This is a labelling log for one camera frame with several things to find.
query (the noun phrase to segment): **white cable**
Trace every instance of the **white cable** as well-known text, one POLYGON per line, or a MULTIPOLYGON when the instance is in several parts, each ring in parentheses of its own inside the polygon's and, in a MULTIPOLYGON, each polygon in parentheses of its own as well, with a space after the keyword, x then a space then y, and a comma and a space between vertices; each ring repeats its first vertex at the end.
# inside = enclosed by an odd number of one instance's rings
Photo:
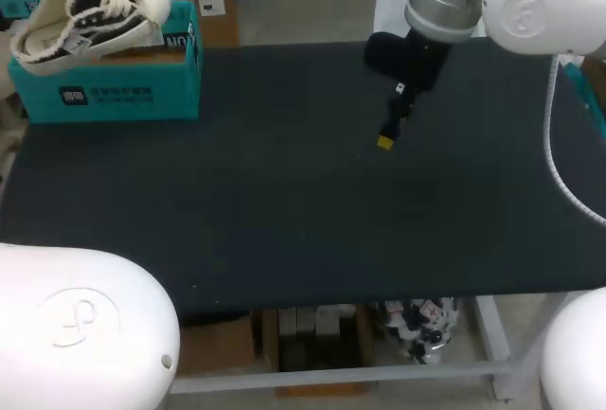
POLYGON ((560 67, 560 59, 558 56, 553 57, 551 61, 551 68, 549 74, 549 84, 547 86, 547 99, 545 103, 545 121, 544 121, 544 152, 545 159, 547 161, 547 166, 549 167, 549 171, 551 172, 551 176, 556 181, 556 185, 563 193, 564 197, 566 197, 576 208, 583 212, 586 216, 593 219, 595 222, 599 223, 602 226, 606 226, 606 219, 597 214, 593 209, 584 204, 581 200, 577 198, 575 194, 568 188, 566 183, 562 180, 560 173, 558 172, 558 168, 556 167, 556 163, 553 159, 553 154, 551 152, 551 109, 553 107, 553 98, 556 93, 556 82, 558 80, 558 69, 560 67))

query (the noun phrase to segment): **black tabletop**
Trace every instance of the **black tabletop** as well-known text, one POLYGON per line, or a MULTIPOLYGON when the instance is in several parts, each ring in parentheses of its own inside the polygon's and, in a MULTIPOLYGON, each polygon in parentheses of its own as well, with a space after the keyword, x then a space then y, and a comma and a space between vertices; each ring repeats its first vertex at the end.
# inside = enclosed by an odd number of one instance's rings
MULTIPOLYGON (((544 158, 550 59, 459 45, 392 152, 394 83, 362 44, 205 52, 199 121, 31 126, 0 241, 119 254, 182 317, 606 285, 606 231, 544 158)), ((606 156, 567 80, 554 153, 606 212, 606 156)))

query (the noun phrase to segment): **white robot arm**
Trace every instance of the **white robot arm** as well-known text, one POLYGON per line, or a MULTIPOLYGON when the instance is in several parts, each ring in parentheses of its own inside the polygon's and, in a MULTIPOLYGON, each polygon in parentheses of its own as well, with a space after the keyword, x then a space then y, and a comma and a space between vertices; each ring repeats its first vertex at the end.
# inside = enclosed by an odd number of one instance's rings
POLYGON ((483 0, 482 17, 515 53, 606 58, 606 0, 483 0))
POLYGON ((471 37, 480 17, 491 38, 521 54, 606 58, 606 0, 409 0, 411 28, 454 44, 471 37))

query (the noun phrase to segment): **paper sign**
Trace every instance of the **paper sign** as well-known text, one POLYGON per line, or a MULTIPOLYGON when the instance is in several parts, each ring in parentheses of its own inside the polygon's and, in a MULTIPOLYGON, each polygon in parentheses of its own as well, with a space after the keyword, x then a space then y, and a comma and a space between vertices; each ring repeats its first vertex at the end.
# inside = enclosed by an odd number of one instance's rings
POLYGON ((225 2, 223 0, 198 0, 200 4, 200 15, 225 15, 225 2))

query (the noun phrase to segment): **white sneaker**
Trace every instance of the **white sneaker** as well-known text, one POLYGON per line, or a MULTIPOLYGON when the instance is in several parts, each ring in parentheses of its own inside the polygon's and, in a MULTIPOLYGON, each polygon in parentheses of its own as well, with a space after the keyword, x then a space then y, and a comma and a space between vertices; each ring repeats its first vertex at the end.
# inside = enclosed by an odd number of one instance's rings
POLYGON ((40 0, 10 43, 25 70, 49 76, 149 40, 170 0, 40 0))

